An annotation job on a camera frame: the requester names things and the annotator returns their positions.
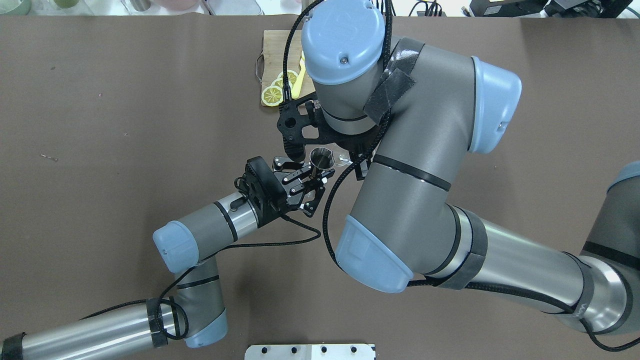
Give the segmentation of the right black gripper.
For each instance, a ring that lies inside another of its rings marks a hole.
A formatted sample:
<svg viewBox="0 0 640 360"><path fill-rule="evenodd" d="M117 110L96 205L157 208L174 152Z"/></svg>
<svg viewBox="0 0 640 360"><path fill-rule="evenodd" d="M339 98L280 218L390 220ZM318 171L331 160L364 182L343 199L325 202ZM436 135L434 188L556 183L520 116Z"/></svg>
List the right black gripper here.
<svg viewBox="0 0 640 360"><path fill-rule="evenodd" d="M373 144L380 126L373 120L326 120L331 130L338 133L338 141L334 141L341 148L353 152L364 153ZM354 167L357 182L363 182L370 170L371 153Z"/></svg>

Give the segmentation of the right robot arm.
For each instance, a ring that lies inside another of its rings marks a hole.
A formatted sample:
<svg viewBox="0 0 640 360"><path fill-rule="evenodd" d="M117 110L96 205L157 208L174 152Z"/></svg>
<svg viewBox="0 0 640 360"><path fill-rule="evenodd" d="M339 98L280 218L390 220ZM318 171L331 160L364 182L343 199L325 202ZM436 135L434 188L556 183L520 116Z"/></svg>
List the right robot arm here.
<svg viewBox="0 0 640 360"><path fill-rule="evenodd" d="M639 330L639 162L627 164L579 255L558 251L450 205L467 153L496 148L517 108L512 71L393 38L391 3L318 0L302 27L306 70L329 127L379 130L352 162L372 158L337 249L336 264L371 289L411 286L505 296L586 333Z"/></svg>

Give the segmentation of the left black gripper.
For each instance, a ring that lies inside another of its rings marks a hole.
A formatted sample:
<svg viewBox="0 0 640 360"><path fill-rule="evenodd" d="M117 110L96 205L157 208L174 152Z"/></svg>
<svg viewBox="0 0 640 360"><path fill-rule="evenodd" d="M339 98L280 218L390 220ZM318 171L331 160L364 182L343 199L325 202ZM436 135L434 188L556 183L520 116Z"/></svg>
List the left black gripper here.
<svg viewBox="0 0 640 360"><path fill-rule="evenodd" d="M336 171L322 170L311 162L297 162L286 156L275 156L272 166L276 184L286 193L284 212L299 210L308 218L313 217L327 190L327 180Z"/></svg>

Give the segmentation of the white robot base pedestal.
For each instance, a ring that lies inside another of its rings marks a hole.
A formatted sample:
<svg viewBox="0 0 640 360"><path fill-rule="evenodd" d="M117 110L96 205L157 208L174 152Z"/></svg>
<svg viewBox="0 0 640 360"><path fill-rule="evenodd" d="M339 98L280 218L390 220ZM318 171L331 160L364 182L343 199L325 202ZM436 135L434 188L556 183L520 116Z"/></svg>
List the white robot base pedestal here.
<svg viewBox="0 0 640 360"><path fill-rule="evenodd" d="M374 344L256 344L247 348L245 360L376 360Z"/></svg>

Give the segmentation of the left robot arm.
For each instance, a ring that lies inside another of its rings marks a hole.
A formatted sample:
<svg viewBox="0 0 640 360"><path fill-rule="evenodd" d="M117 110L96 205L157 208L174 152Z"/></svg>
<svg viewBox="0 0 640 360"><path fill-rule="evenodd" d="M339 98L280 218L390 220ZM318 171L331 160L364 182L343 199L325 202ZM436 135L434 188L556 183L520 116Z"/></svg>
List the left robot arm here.
<svg viewBox="0 0 640 360"><path fill-rule="evenodd" d="M1 344L3 360L114 360L184 341L190 348L220 341L227 333L215 256L237 249L238 240L266 224L301 211L313 216L335 174L333 159L297 161L277 156L247 160L235 192L170 221L153 233L158 253L174 274L160 296L128 301L66 326L18 333Z"/></svg>

